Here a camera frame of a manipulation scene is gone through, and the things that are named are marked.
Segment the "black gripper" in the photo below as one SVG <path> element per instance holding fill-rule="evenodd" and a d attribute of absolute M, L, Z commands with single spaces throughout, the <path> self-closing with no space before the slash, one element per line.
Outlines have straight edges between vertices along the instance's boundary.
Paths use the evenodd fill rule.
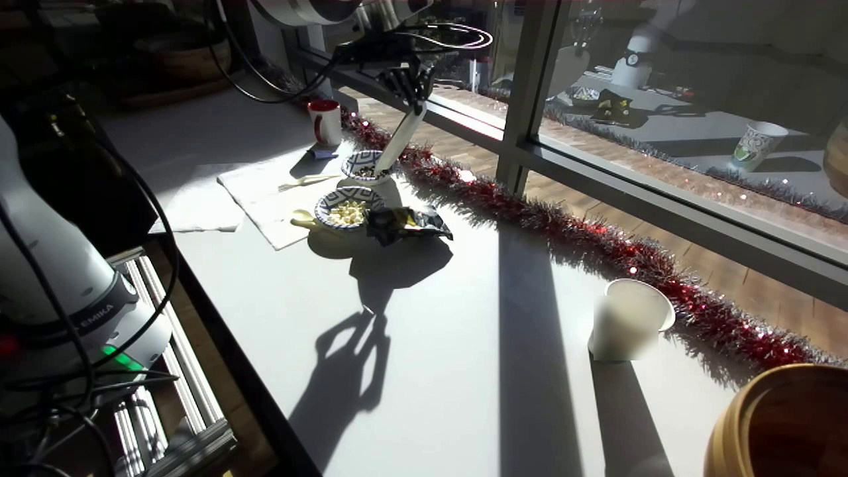
<path fill-rule="evenodd" d="M 340 43 L 330 62 L 374 75 L 406 106 L 423 106 L 436 63 L 456 53 L 459 45 L 422 29 L 389 29 Z"/>

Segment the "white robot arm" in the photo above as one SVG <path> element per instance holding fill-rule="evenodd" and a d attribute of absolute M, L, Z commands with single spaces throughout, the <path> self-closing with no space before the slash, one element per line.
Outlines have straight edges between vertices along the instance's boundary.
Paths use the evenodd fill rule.
<path fill-rule="evenodd" d="M 357 24 L 357 37 L 340 43 L 334 63 L 374 66 L 379 82 L 407 110 L 422 111 L 432 94 L 435 55 L 423 13 L 435 0 L 255 0 L 256 12 L 284 26 Z"/>

